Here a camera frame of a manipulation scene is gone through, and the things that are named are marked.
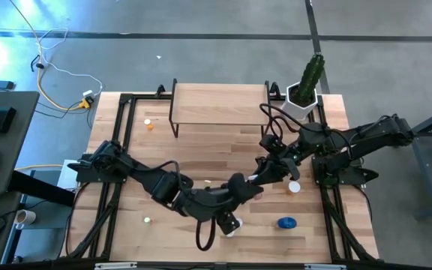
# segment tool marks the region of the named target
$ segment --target potted cactus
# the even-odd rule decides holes
[[[305,119],[317,104],[316,84],[324,69],[324,58],[313,55],[306,65],[301,81],[286,87],[286,100],[282,110],[295,119]]]

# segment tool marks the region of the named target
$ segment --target white pot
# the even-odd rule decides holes
[[[300,107],[290,101],[290,88],[299,85],[299,82],[286,87],[286,100],[283,103],[281,109],[292,116],[294,119],[303,120],[306,116],[313,110],[313,108],[318,104],[316,89],[314,89],[314,102],[306,107]]]

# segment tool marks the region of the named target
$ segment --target cactus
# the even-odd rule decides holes
[[[306,65],[299,85],[290,89],[289,101],[300,107],[307,107],[314,102],[314,88],[324,70],[324,58],[320,53],[313,55]]]

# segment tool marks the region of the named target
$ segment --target concrete floor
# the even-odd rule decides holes
[[[305,0],[16,3],[41,31],[69,27],[75,32],[314,34]],[[312,5],[320,35],[432,36],[431,0],[313,0]],[[0,0],[0,29],[27,29],[8,1]],[[44,42],[57,41],[48,38]],[[320,45],[326,57],[328,90],[343,95],[351,125],[391,113],[415,125],[432,114],[432,42],[348,40]],[[311,40],[71,38],[48,56],[60,68],[97,77],[104,83],[104,91],[153,91],[161,83],[169,86],[173,77],[200,83],[270,80],[287,86],[299,79],[313,51]],[[14,81],[16,90],[36,91],[36,74],[30,71],[29,62],[37,53],[32,38],[0,37],[0,80]],[[82,92],[97,90],[98,84],[48,68],[43,87],[68,106],[79,100]],[[78,158],[86,149],[89,132],[86,115],[68,115],[61,120],[36,114],[18,166],[62,164],[64,159]],[[369,183],[367,193],[381,258],[432,266],[432,218],[413,218],[414,211],[429,202],[412,150],[383,149],[368,156],[365,166],[380,173]],[[54,232],[35,233],[47,233],[47,244],[55,250],[60,247]],[[30,241],[24,240],[32,237],[35,235],[22,235],[19,255],[34,255]]]

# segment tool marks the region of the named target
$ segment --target wooden platform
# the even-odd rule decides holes
[[[93,152],[103,140],[111,138],[120,93],[101,94],[94,127],[88,145]],[[348,128],[343,99],[340,95],[323,96],[325,112],[332,128]],[[205,179],[218,186],[234,172],[250,175],[256,168],[254,158],[266,155],[258,146],[260,128],[250,126],[187,125],[176,139],[168,122],[168,100],[141,100],[131,134],[129,152],[138,161],[155,166],[177,160],[181,172],[202,187]],[[151,119],[154,129],[143,124]],[[125,120],[121,136],[125,130]],[[284,141],[296,135],[286,130]],[[235,216],[242,218],[243,227],[233,238],[226,238],[217,228],[211,250],[199,251],[195,243],[196,221],[181,217],[153,202],[136,181],[124,184],[119,203],[118,219],[112,243],[111,260],[239,262],[239,263],[327,263],[330,261],[320,192],[311,178],[309,159],[299,167],[301,191],[288,195],[288,180],[265,185],[263,198],[242,205]],[[83,239],[95,221],[101,184],[90,184],[81,194],[70,228],[70,250]],[[377,248],[365,198],[354,187],[341,187],[343,207],[349,228],[367,251],[377,257]],[[275,221],[294,217],[295,229],[275,228]],[[153,223],[143,223],[150,217]],[[100,237],[101,252],[106,227]],[[202,241],[208,237],[209,226],[203,226]],[[336,229],[338,250],[343,256],[341,234]]]
[[[266,125],[259,105],[268,103],[266,86],[216,83],[176,83],[174,124]]]

